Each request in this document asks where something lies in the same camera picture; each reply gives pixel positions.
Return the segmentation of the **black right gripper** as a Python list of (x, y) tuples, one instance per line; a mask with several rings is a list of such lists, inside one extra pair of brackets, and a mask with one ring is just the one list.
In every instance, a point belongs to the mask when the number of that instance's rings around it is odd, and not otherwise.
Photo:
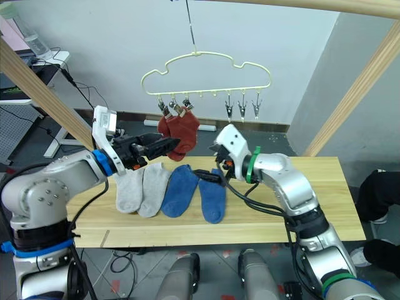
[[(214, 143), (212, 146), (209, 147), (210, 150), (214, 152), (215, 161), (217, 163), (217, 167), (222, 167), (223, 170), (226, 171), (225, 178), (226, 180), (230, 180), (235, 178), (234, 175), (234, 162), (233, 159), (230, 157), (229, 151), (221, 144)], [(225, 181), (223, 179), (224, 174), (220, 170), (207, 171), (203, 169), (196, 169), (193, 173), (203, 181), (220, 185), (224, 187)]]

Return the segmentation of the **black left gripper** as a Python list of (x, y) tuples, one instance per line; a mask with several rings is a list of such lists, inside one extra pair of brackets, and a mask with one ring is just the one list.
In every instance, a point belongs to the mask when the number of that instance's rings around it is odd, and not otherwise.
[(140, 169), (148, 163), (136, 146), (146, 147), (146, 157), (153, 160), (160, 156), (166, 156), (178, 146), (180, 141), (177, 138), (163, 138), (162, 134), (150, 132), (139, 137), (128, 134), (114, 136), (111, 144), (126, 169)]

